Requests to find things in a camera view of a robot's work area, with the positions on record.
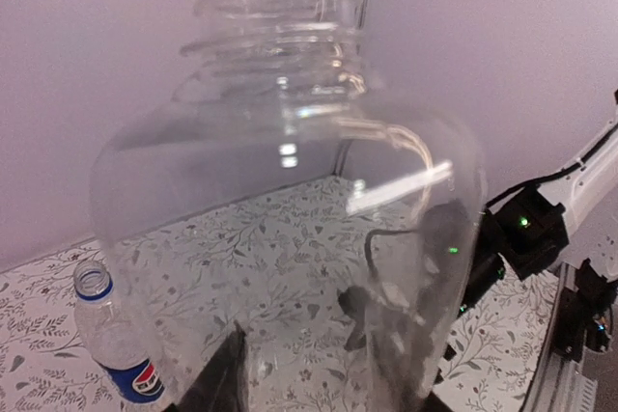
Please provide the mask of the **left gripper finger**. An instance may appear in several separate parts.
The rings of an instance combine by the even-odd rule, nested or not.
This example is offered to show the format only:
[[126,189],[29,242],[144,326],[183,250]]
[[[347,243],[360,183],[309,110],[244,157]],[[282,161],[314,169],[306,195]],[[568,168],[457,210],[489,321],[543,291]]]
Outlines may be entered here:
[[179,411],[248,411],[248,346],[235,329],[216,349],[178,404]]

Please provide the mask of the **Pepsi label plastic bottle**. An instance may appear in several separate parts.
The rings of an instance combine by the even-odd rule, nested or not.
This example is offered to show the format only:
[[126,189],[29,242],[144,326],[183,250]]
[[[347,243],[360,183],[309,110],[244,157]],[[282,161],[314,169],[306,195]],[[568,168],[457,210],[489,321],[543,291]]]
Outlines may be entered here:
[[74,320],[84,347],[108,375],[125,411],[162,411],[166,391],[105,265],[82,261],[73,270]]

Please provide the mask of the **clear plastic bottle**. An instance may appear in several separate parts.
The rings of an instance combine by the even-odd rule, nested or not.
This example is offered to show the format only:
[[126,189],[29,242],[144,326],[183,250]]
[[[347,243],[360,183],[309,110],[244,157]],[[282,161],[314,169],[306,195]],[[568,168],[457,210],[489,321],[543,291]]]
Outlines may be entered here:
[[363,0],[197,0],[200,66],[103,148],[91,216],[174,411],[424,411],[485,197],[383,85]]

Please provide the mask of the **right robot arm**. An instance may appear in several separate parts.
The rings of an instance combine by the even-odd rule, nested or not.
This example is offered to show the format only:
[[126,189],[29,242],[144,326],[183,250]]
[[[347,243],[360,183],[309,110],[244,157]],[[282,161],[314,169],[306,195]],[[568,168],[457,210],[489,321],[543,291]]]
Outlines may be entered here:
[[617,188],[617,118],[560,170],[522,181],[489,200],[458,315],[511,268],[523,281],[559,261],[586,217]]

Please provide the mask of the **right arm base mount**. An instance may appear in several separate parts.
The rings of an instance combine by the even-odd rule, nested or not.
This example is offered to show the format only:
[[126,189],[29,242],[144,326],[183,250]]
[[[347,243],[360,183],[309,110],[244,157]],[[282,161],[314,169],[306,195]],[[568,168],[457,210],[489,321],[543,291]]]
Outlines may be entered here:
[[567,360],[580,362],[583,350],[609,350],[613,338],[611,306],[617,298],[617,281],[609,281],[582,262],[575,272],[575,288],[563,288],[558,299],[552,347]]

